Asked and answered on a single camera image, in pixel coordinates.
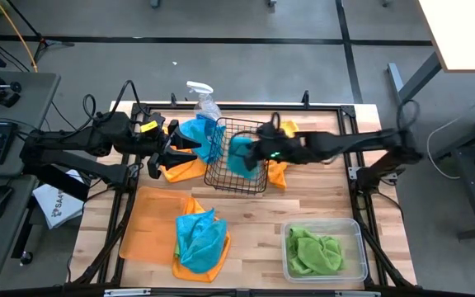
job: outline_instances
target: wire basket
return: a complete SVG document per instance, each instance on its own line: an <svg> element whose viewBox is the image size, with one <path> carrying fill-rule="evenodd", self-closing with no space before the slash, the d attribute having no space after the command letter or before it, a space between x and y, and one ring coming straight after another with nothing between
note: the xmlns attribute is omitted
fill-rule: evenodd
<svg viewBox="0 0 475 297"><path fill-rule="evenodd" d="M261 193L266 189L269 163L259 162L254 168L252 178L245 178L228 169L228 154L230 139L237 132L250 131L240 134L240 137L258 140L256 130L263 123L253 120L219 118L212 136L210 146L211 162L205 172L205 184L217 190L236 191L245 194Z"/></svg>

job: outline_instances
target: clear plastic bin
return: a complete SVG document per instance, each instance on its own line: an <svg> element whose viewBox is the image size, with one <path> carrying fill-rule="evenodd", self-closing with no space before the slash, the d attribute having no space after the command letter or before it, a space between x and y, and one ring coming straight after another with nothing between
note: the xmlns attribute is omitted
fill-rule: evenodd
<svg viewBox="0 0 475 297"><path fill-rule="evenodd" d="M335 276L292 276L287 263L286 239L293 226L305 227L316 235L336 238L341 245L344 269ZM368 276L364 241L360 226L353 219L293 219L282 226L281 246L283 249L284 275L295 283L342 283L361 282Z"/></svg>

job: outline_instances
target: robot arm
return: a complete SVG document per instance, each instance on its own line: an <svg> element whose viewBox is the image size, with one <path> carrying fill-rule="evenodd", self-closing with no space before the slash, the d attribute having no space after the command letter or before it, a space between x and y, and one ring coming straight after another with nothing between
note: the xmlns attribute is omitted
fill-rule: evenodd
<svg viewBox="0 0 475 297"><path fill-rule="evenodd" d="M358 188L365 193L375 190L380 179L396 171L399 166L415 164L422 159L407 130L387 129L348 135L304 131L296 132L290 138L280 129L280 115L273 113L271 120L257 129L256 135L259 140L247 146L250 150L243 157L248 170L256 167L261 160L293 164L323 163L342 153L387 150L371 167L357 171Z"/></svg>
<svg viewBox="0 0 475 297"><path fill-rule="evenodd" d="M172 120L162 126L165 118L159 113L151 114L148 123L141 125L141 132L130 129L130 118L124 112L113 112L94 119L93 124L74 132L44 132L34 130L27 135L20 157L25 164L25 173L36 175L40 180L85 200L87 187L68 177L53 165L59 165L101 178L109 186L122 187L129 174L129 167L121 164L105 165L67 151L85 151L96 157L104 157L115 150L119 153L149 157L149 176L159 178L160 166L170 169L195 160L193 153L183 153L171 148L194 149L200 144L186 137L178 129L179 122Z"/></svg>

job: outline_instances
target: wooden tabletop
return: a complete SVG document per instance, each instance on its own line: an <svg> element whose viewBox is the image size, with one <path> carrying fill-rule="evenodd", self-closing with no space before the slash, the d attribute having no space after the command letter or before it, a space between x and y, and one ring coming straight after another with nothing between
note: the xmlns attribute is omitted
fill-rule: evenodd
<svg viewBox="0 0 475 297"><path fill-rule="evenodd" d="M475 0L418 0L443 69L475 72Z"/></svg>
<svg viewBox="0 0 475 297"><path fill-rule="evenodd" d="M118 111L130 113L133 102L123 101ZM380 129L375 105L355 105L360 132ZM193 111L160 111L166 122L178 119L184 122L193 117ZM294 120L300 130L327 130L338 133L336 113L330 111L283 111L282 120ZM223 111L223 116L268 121L270 111ZM370 165L383 155L382 151L364 153ZM111 153L98 161L106 164L120 163L121 155ZM281 260L280 226L287 219L297 218L351 218L350 198L347 189L344 161L338 158L332 165L289 165L285 171L285 191L268 185L264 193L255 196L216 191L206 186L203 178L169 183L162 176L153 180L144 169L139 186L152 186L179 190L195 197L205 209L214 207L217 216L228 221L232 237L228 257L214 282L207 284L179 280L172 274L171 266L126 260L122 286L130 287L196 287L196 288L257 288L257 289L362 289L355 284L293 284L283 274ZM105 188L100 184L90 191L92 195ZM397 199L395 189L383 185L381 192ZM113 192L98 196L85 205L82 224L73 252L71 271L80 276L100 251L106 238ZM416 283L412 260L402 218L395 205L374 196L374 212L383 250L397 269L412 283ZM118 246L111 253L107 280L111 278ZM375 259L368 249L370 272L377 280Z"/></svg>

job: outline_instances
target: blue cloth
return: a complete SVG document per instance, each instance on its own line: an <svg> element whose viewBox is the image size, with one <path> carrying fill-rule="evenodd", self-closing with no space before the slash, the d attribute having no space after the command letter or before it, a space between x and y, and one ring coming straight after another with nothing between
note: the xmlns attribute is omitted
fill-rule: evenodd
<svg viewBox="0 0 475 297"><path fill-rule="evenodd" d="M210 164L221 155L221 152L216 153L215 150L214 153L210 154L210 146L212 145L211 140L214 129L216 129L216 133L219 134L224 132L224 126L216 127L214 120L198 115L197 119L182 123L179 129L185 136L197 140L197 142L201 144L200 148L194 148L193 151L203 162Z"/></svg>
<svg viewBox="0 0 475 297"><path fill-rule="evenodd" d="M228 169L246 179L252 179L258 173L258 167L252 169L252 171L248 171L243 160L243 157L250 151L250 149L247 148L247 144L251 143L252 139L234 137L230 141L230 146L228 148Z"/></svg>
<svg viewBox="0 0 475 297"><path fill-rule="evenodd" d="M219 263L227 221L214 221L215 210L176 219L179 260L194 273L205 273Z"/></svg>

